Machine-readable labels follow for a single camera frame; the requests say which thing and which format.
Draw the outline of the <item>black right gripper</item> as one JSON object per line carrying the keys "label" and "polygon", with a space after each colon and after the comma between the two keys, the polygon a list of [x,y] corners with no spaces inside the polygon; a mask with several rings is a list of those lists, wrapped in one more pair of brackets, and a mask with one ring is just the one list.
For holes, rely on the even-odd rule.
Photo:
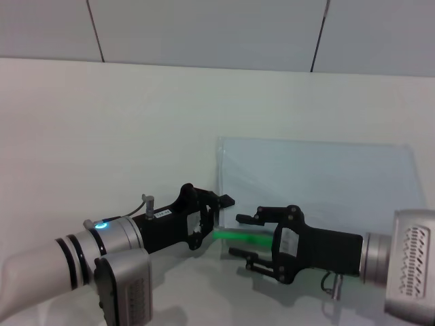
{"label": "black right gripper", "polygon": [[305,224],[299,206],[259,206],[253,216],[237,214],[236,221],[247,225],[278,223],[273,236],[272,261],[251,251],[230,247],[231,256],[243,258],[245,269],[284,284],[294,282],[304,269],[318,269],[357,277],[360,275],[363,237]]}

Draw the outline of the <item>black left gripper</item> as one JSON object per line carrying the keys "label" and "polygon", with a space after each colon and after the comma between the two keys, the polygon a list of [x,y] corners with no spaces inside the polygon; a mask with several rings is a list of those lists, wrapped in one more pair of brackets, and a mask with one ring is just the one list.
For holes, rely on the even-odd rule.
{"label": "black left gripper", "polygon": [[[226,209],[235,205],[235,200],[228,194],[219,196],[191,183],[182,185],[181,191],[193,198],[180,195],[173,204],[158,209],[152,219],[145,214],[133,217],[141,233],[143,248],[148,253],[179,242],[187,243],[192,251],[199,249],[219,218],[218,211],[212,208]],[[198,201],[208,205],[204,211],[200,211]]]}

